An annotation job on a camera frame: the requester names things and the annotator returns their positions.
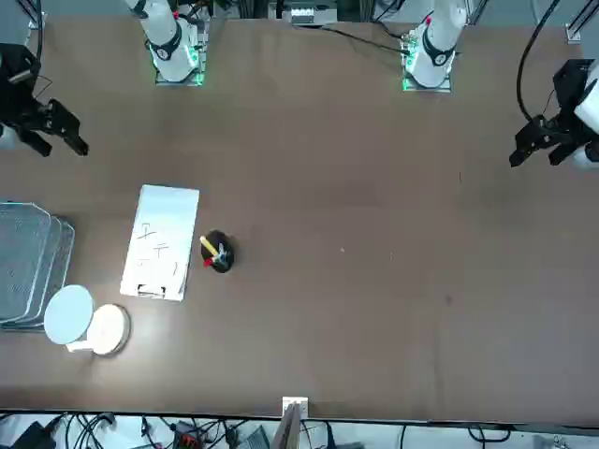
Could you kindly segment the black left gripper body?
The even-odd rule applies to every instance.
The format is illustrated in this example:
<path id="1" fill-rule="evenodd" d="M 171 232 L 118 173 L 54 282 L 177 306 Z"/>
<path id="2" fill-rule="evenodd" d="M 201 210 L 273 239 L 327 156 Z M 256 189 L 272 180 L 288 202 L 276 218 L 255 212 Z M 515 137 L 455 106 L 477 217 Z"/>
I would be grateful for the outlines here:
<path id="1" fill-rule="evenodd" d="M 560 113 L 572 113 L 582 96 L 592 59 L 569 59 L 553 76 Z"/>

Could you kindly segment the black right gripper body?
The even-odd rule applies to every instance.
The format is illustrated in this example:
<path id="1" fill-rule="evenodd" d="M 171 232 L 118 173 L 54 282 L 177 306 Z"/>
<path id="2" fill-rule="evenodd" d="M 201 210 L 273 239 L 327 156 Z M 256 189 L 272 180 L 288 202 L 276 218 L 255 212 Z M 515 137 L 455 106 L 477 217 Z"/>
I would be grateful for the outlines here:
<path id="1" fill-rule="evenodd" d="M 1 45 L 1 121 L 41 123 L 44 107 L 33 95 L 41 64 L 22 44 Z"/>

